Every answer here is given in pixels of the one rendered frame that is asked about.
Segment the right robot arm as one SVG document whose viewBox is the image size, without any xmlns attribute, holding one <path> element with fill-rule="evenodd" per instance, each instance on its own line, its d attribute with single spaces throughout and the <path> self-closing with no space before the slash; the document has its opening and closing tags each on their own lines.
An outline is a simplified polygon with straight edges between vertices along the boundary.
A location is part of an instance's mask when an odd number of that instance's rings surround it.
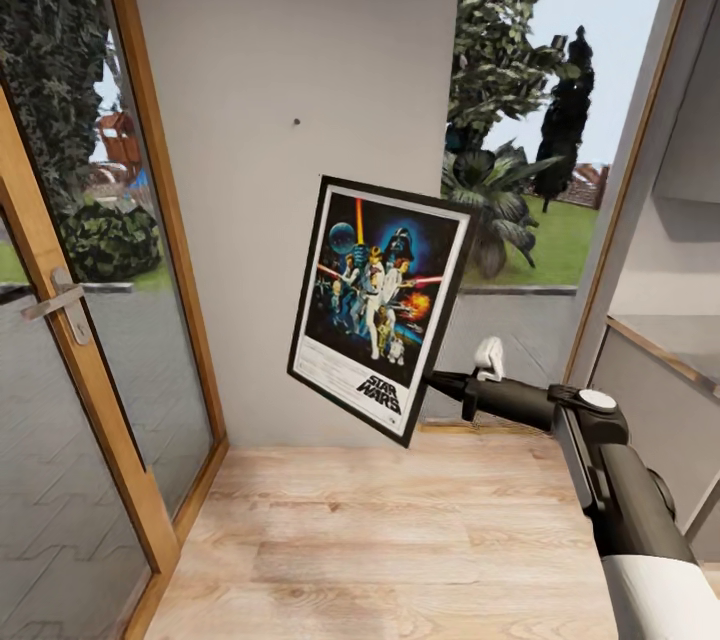
<svg viewBox="0 0 720 640">
<path fill-rule="evenodd" d="M 484 411 L 553 432 L 593 522 L 619 640 L 720 640 L 720 602 L 675 525 L 669 486 L 622 446 L 630 430 L 619 404 L 593 389 L 503 377 L 503 350 L 499 337 L 488 337 L 472 375 L 434 370 L 422 379 L 463 401 L 464 420 Z"/>
</svg>

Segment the poster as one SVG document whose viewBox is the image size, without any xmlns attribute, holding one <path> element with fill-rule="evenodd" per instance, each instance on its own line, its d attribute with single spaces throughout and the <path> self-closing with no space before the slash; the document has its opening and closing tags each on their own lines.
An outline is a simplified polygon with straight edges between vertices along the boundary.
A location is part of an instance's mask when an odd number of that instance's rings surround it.
<svg viewBox="0 0 720 640">
<path fill-rule="evenodd" d="M 322 176 L 286 374 L 409 449 L 484 212 Z"/>
</svg>

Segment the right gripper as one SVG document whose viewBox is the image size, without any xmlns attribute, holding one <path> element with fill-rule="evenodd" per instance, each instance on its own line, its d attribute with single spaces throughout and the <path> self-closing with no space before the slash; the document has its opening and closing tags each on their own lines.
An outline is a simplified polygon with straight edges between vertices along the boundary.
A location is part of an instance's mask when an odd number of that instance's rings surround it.
<svg viewBox="0 0 720 640">
<path fill-rule="evenodd" d="M 462 418 L 473 422 L 477 411 L 484 411 L 520 423 L 522 400 L 526 383 L 503 377 L 500 381 L 478 380 L 480 368 L 469 373 L 449 373 L 434 370 L 432 375 L 422 379 L 438 391 L 461 402 Z"/>
</svg>

